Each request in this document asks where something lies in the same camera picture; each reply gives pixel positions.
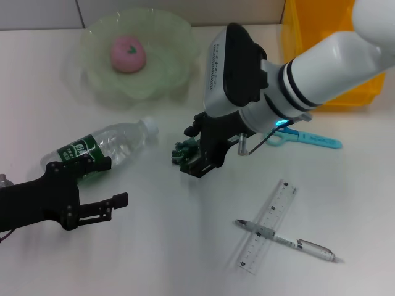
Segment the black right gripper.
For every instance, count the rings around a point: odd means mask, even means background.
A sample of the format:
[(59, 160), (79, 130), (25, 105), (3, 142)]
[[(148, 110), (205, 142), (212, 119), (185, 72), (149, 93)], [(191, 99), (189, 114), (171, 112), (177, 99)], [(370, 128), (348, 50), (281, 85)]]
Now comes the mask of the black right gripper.
[(192, 125), (188, 126), (183, 134), (191, 138), (201, 135), (201, 152), (206, 158), (200, 156), (183, 164), (180, 171), (201, 178), (214, 167), (221, 167), (229, 148), (238, 142), (241, 133), (249, 137), (251, 130), (243, 122), (239, 112), (216, 118), (208, 116), (205, 112), (196, 115)]

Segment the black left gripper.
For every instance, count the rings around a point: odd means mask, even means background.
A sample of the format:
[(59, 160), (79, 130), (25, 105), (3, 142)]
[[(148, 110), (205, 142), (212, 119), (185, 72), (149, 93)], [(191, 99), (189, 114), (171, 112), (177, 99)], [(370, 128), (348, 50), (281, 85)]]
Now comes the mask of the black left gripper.
[(55, 221), (64, 230), (112, 219), (112, 211), (128, 205), (128, 193), (80, 205), (77, 183), (91, 174), (110, 170), (112, 160), (93, 160), (88, 154), (52, 162), (34, 180), (1, 189), (1, 232), (42, 221)]

